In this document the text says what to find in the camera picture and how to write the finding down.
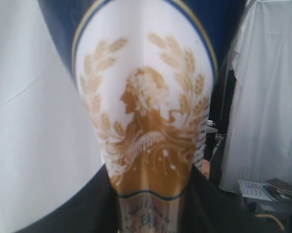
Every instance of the gold illustration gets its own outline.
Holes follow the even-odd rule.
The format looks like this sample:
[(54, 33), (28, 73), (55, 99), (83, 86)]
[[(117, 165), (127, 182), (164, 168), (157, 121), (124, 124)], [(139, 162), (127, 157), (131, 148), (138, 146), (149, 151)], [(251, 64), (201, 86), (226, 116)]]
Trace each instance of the gold illustration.
[(148, 66), (128, 74), (120, 97), (131, 121), (126, 126), (118, 120), (111, 122), (103, 111), (99, 93), (103, 72), (117, 62), (116, 53), (128, 44), (124, 37), (113, 43), (102, 40), (97, 45), (85, 58), (80, 84), (116, 192), (129, 195), (150, 189), (173, 197), (188, 183), (202, 113), (208, 104), (203, 97), (205, 77), (197, 73), (192, 51), (182, 49), (173, 36), (162, 38), (150, 33), (148, 39), (159, 49), (160, 59), (174, 70), (174, 79), (182, 89), (180, 107), (169, 109), (168, 117), (161, 112), (169, 108), (169, 95), (173, 95), (168, 77)]

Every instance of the white cloth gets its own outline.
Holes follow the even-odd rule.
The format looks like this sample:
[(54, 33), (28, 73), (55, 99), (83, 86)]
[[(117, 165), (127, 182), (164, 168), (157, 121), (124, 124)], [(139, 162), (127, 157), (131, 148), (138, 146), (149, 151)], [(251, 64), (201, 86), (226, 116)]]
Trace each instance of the white cloth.
[(0, 233), (53, 211), (101, 165), (37, 2), (0, 0)]
[(292, 184), (292, 2), (256, 1), (241, 27), (220, 188), (237, 180)]

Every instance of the white curtain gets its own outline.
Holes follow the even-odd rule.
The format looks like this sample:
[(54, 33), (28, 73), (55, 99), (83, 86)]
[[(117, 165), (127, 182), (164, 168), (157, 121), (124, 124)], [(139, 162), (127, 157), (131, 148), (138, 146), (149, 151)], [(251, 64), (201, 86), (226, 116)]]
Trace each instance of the white curtain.
[(292, 1), (256, 1), (233, 56), (237, 78), (220, 188), (237, 180), (292, 184)]
[(71, 198), (102, 165), (35, 0), (0, 0), (0, 233)]

